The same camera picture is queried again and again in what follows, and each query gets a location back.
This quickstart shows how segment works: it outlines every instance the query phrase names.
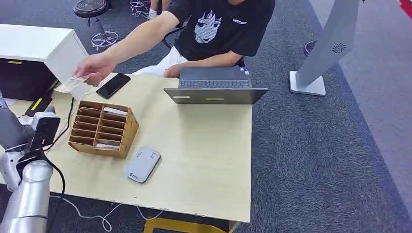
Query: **wooden desk organizer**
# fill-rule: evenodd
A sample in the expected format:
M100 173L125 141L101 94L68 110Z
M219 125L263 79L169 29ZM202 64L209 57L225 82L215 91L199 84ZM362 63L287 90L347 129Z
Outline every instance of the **wooden desk organizer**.
M127 112L127 116L105 113L104 107ZM80 152L125 159L138 128L139 124L130 108L81 101L70 133L69 145ZM119 146L119 149L98 148L98 143Z

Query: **yellow label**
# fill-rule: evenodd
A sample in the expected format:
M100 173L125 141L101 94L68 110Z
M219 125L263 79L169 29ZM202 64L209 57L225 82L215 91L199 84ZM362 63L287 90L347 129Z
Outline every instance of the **yellow label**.
M36 109L36 107L41 102L41 100L42 100L42 98L39 98L38 101L33 105L32 111L34 111Z
M9 61L8 63L10 64L17 64L17 65L21 65L22 62L18 62L18 61Z

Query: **shoe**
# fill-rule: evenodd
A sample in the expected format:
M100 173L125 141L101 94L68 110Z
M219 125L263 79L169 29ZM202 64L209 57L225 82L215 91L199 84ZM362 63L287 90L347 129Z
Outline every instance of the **shoe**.
M157 17L157 10L153 10L152 8L149 9L149 20L154 19Z

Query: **laptop keyboard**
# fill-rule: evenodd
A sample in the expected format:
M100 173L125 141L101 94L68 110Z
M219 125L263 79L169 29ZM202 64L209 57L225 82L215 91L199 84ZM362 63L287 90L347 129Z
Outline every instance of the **laptop keyboard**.
M180 88L252 88L250 80L180 80Z

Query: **black cable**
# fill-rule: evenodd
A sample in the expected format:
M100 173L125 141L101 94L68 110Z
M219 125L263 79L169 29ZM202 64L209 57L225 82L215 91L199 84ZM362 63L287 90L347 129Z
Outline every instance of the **black cable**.
M64 175L63 175L62 171L52 161L50 161L46 157L46 155L44 154L44 150L41 146L39 148L39 151L40 151L41 158L44 159L48 164L50 164L50 166L52 166L59 173L60 178L62 180L62 192L60 194L60 200L57 203L56 210L54 211L54 215L51 217L51 219L49 221L49 230L48 230L48 232L50 233L51 229L52 229L52 226L53 226L53 223L54 223L54 219L56 219L56 215L59 212L60 204L62 203L63 198L64 198L64 194L65 194L65 190L66 190L66 180L64 178Z
M49 232L49 233L51 232L51 229L52 229L54 220L55 220L55 218L56 218L56 215L57 215L58 212L59 212L60 205L61 205L61 203L62 203L62 201L63 201L63 198L64 198L64 194L65 194L65 190L66 190L66 180L65 180L65 178L64 178L64 175L63 175L62 171L61 171L52 161L50 161L50 160L46 157L46 155L45 155L44 152L50 150L50 149L56 144L56 142L61 138L61 136L63 136L63 134L64 134L67 130L69 130L69 127L70 127L70 118L71 118L71 112L73 111L73 106L74 106L74 98L71 98L69 116L68 116L68 119L67 119L67 127L57 136L57 138L53 141L53 143L52 143L47 149L43 150L42 145L40 145L40 148L39 148L41 158L44 159L50 166L52 166L52 167L59 173L60 178L61 178L61 180L62 180L62 192L61 192L61 194L60 194L60 200L59 200L59 202L57 203L56 210L54 211L54 215L51 217L51 219L50 219L50 221L49 221L49 229L48 229L48 232Z
M57 136L57 138L54 140L54 142L53 142L47 149L45 149L44 151L50 150L50 149L56 144L56 142L61 138L61 136L63 136L63 134L64 134L67 130L69 130L71 112L73 111L73 105L74 105L74 97L71 98L70 111L69 111L69 117L68 117L68 119L67 119L67 126L66 126L66 128Z

